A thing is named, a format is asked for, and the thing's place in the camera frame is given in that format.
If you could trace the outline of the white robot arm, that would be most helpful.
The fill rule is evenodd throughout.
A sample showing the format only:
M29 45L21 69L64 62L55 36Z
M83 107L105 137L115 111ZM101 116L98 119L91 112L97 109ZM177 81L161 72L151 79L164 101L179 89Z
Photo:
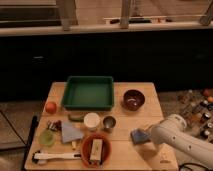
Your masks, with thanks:
M192 137L184 132L185 119L171 114L148 129L149 139L156 145L166 143L213 169L213 144Z

